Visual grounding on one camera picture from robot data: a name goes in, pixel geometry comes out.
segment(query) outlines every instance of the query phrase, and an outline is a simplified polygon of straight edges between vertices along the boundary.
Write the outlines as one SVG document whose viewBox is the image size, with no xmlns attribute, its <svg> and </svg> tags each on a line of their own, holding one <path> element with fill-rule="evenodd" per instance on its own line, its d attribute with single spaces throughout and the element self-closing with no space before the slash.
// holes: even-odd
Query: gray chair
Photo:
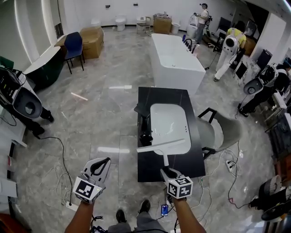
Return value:
<svg viewBox="0 0 291 233">
<path fill-rule="evenodd" d="M 201 117 L 208 112 L 212 112 L 212 115 L 207 122 L 202 120 Z M 217 120 L 223 132 L 223 143 L 218 149 L 214 148 L 215 134 L 211 125 L 213 119 Z M 212 108 L 207 108 L 203 113 L 201 113 L 196 118 L 196 122 L 198 125 L 204 159 L 207 159 L 211 154 L 215 154 L 229 148 L 238 142 L 242 137 L 242 125 L 238 120 L 227 118 Z"/>
</svg>

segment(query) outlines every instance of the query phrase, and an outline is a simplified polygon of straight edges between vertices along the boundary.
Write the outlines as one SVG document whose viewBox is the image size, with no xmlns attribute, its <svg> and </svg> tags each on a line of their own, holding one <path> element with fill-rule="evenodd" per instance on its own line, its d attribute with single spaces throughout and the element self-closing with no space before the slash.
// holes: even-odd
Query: chair leg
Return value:
<svg viewBox="0 0 291 233">
<path fill-rule="evenodd" d="M 81 61 L 81 66 L 82 66 L 82 69 L 84 71 L 84 67 L 83 67 L 83 62 L 82 62 L 82 57 L 80 56 L 80 61 Z"/>
<path fill-rule="evenodd" d="M 68 64 L 68 67 L 69 67 L 70 73 L 72 74 L 72 71 L 71 71 L 71 68 L 70 68 L 69 61 L 68 61 L 68 60 L 67 60 L 67 64 Z"/>
<path fill-rule="evenodd" d="M 84 53 L 82 52 L 82 57 L 83 57 L 83 61 L 85 63 L 85 57 L 84 57 Z"/>
</svg>

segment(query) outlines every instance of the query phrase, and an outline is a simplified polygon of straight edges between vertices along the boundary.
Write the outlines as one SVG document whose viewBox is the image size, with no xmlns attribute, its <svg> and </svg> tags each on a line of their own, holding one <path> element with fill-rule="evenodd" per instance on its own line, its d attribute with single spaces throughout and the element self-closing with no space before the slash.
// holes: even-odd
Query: toilet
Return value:
<svg viewBox="0 0 291 233">
<path fill-rule="evenodd" d="M 123 31 L 125 29 L 126 16 L 118 15 L 115 19 L 115 24 L 117 26 L 118 31 Z"/>
</svg>

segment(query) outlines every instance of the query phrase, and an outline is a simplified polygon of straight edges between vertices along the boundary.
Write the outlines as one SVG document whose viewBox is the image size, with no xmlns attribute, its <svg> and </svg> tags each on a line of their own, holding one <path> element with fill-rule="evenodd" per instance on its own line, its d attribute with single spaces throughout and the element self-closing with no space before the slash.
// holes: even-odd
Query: tile floor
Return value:
<svg viewBox="0 0 291 233">
<path fill-rule="evenodd" d="M 42 137 L 55 136 L 62 140 L 65 163 L 73 180 L 89 159 L 111 158 L 112 164 L 105 182 L 107 188 L 94 207 L 94 215 L 102 215 L 104 219 L 96 224 L 107 229 L 116 223 L 117 209 L 123 208 L 133 229 L 144 198 L 151 198 L 153 217 L 160 217 L 158 204 L 164 203 L 162 183 L 137 182 L 137 114 L 133 109 L 137 104 L 138 87 L 154 85 L 148 52 L 150 37 L 137 35 L 133 28 L 126 28 L 123 32 L 112 29 L 104 31 L 104 49 L 99 59 L 86 60 L 85 71 L 82 71 L 79 61 L 74 61 L 73 75 L 64 64 L 57 82 L 38 93 L 43 105 L 55 117 L 53 124 L 41 121 L 46 129 Z M 198 58 L 204 67 L 210 65 L 214 56 L 211 49 L 201 46 Z M 197 93 L 191 97 L 193 109 L 199 114 L 212 107 L 234 117 L 236 106 L 244 95 L 230 70 L 220 82 L 213 81 L 218 58 L 206 72 Z M 72 92 L 88 101 L 73 96 Z M 272 177 L 274 171 L 271 145 L 264 133 L 264 126 L 256 123 L 255 116 L 243 118 L 238 115 L 237 118 L 244 126 L 244 135 L 239 143 L 243 156 L 240 156 L 240 175 L 231 197 L 240 206 L 257 194 L 259 186 Z M 218 146 L 222 134 L 217 124 L 214 123 L 214 126 Z M 26 133 L 24 141 L 28 148 L 17 147 L 15 150 L 18 169 L 14 179 L 19 194 L 16 203 L 21 215 L 33 232 L 64 232 L 74 212 L 67 209 L 61 199 L 65 194 L 65 180 L 61 179 L 62 189 L 52 189 L 57 180 L 54 170 L 48 173 L 57 164 L 62 165 L 61 144 L 56 139 L 38 140 L 30 132 Z M 238 154 L 237 144 L 231 149 Z M 219 157 L 219 154 L 213 155 L 205 162 L 207 174 L 217 167 Z M 193 181 L 193 195 L 188 199 L 191 207 L 199 204 L 202 194 L 198 179 Z M 248 207 L 236 209 L 228 202 L 227 193 L 233 181 L 234 177 L 221 158 L 214 175 L 203 179 L 206 188 L 201 204 L 193 209 L 195 216 L 208 233 L 262 232 L 259 211 Z M 73 197 L 72 202 L 78 203 L 78 200 Z M 172 211 L 160 223 L 166 231 L 170 231 L 175 220 L 176 213 Z"/>
</svg>

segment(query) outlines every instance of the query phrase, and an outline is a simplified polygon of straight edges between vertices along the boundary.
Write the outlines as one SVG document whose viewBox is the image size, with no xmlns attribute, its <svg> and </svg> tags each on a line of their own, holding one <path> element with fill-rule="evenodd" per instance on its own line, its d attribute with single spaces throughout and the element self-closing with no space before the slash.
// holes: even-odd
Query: person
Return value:
<svg viewBox="0 0 291 233">
<path fill-rule="evenodd" d="M 226 36 L 228 35 L 234 35 L 240 44 L 240 48 L 243 49 L 246 44 L 246 36 L 243 34 L 245 31 L 245 23 L 242 21 L 238 21 L 235 28 L 230 28 L 227 31 Z M 219 57 L 219 61 L 216 66 L 216 74 L 214 75 L 214 81 L 218 82 L 221 77 L 225 74 L 225 72 L 228 70 L 229 66 L 231 65 L 231 61 L 235 60 L 235 56 L 228 55 L 224 51 L 221 52 L 221 55 Z"/>
<path fill-rule="evenodd" d="M 267 83 L 262 91 L 257 93 L 252 100 L 238 110 L 244 117 L 248 117 L 248 113 L 255 112 L 256 107 L 271 98 L 276 91 L 282 94 L 288 88 L 290 79 L 287 73 L 291 70 L 291 59 L 287 57 L 283 64 L 279 64 L 276 69 L 282 72 L 278 72 L 278 77 L 275 81 Z"/>
<path fill-rule="evenodd" d="M 176 208 L 177 217 L 181 233 L 206 233 L 205 229 L 199 224 L 184 198 L 175 199 L 172 197 Z M 93 204 L 81 202 L 72 221 L 65 230 L 65 233 L 88 233 L 90 231 L 91 216 L 93 214 Z M 149 210 L 151 203 L 149 200 L 142 202 L 139 214 L 137 216 L 136 231 L 161 233 L 166 232 L 160 223 L 153 219 Z M 117 224 L 108 228 L 108 233 L 130 233 L 130 225 L 126 222 L 124 212 L 119 209 L 116 213 Z"/>
<path fill-rule="evenodd" d="M 196 15 L 198 17 L 198 24 L 197 24 L 197 31 L 194 35 L 194 40 L 197 44 L 200 44 L 203 37 L 203 30 L 205 28 L 205 22 L 208 20 L 209 12 L 208 12 L 208 5 L 206 3 L 202 3 L 201 7 L 203 9 L 200 15 Z"/>
</svg>

